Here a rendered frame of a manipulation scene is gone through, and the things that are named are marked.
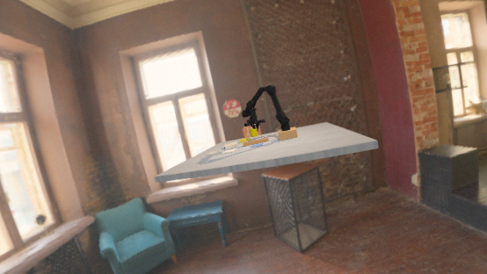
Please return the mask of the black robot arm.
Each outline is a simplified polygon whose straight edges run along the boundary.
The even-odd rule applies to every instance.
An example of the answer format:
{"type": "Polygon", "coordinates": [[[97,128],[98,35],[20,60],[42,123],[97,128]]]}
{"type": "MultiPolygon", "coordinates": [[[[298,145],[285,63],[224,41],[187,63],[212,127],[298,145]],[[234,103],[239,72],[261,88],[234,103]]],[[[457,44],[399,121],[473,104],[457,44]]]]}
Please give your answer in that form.
{"type": "Polygon", "coordinates": [[[257,108],[255,107],[255,105],[259,97],[264,93],[264,91],[267,91],[267,93],[271,96],[273,100],[274,106],[277,111],[277,115],[275,116],[277,120],[281,123],[282,131],[290,130],[289,123],[288,123],[289,118],[286,117],[285,113],[281,109],[280,103],[276,98],[275,95],[276,90],[273,85],[268,85],[267,87],[259,88],[258,92],[254,95],[254,97],[246,104],[246,108],[242,112],[243,117],[245,118],[245,117],[256,115],[255,110],[257,110],[257,108]]]}

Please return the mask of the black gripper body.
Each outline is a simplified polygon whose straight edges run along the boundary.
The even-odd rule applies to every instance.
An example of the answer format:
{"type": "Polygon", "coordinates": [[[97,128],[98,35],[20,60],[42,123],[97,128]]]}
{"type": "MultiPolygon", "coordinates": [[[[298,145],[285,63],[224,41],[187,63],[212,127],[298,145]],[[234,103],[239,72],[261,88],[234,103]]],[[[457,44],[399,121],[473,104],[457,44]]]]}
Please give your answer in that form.
{"type": "Polygon", "coordinates": [[[259,123],[264,123],[265,120],[264,119],[261,119],[260,121],[257,120],[257,115],[253,115],[251,116],[251,123],[245,123],[244,126],[254,126],[254,124],[259,124],[259,123]],[[254,123],[253,123],[254,122],[254,123]],[[256,123],[255,123],[256,122],[256,123]]]}

